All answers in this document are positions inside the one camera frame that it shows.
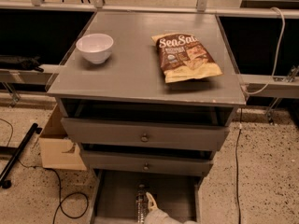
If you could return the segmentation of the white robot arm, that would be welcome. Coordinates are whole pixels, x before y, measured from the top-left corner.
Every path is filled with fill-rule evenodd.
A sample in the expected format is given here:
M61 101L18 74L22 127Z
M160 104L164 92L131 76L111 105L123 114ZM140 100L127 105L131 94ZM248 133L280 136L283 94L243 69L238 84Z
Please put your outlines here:
M150 192L146 193L148 199L148 214L145 217L144 224L199 224L195 221L179 222L170 217L165 211L161 210Z

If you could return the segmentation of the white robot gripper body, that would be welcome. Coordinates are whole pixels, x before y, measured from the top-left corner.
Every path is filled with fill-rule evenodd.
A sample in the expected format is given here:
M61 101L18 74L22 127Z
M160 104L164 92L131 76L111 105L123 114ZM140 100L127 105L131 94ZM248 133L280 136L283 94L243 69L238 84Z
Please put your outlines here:
M156 209L150 211L146 218L145 224L173 224L174 219L171 218L166 212Z

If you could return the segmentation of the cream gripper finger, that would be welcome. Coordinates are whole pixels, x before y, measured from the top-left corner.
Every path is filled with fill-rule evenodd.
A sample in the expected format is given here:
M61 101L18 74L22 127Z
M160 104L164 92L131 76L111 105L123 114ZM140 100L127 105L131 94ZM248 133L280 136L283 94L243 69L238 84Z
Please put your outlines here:
M147 196L147 199L148 199L148 209L149 211L154 211L154 210L157 210L158 209L158 205L155 201L155 199L153 198L153 196L147 192L146 193L146 196Z

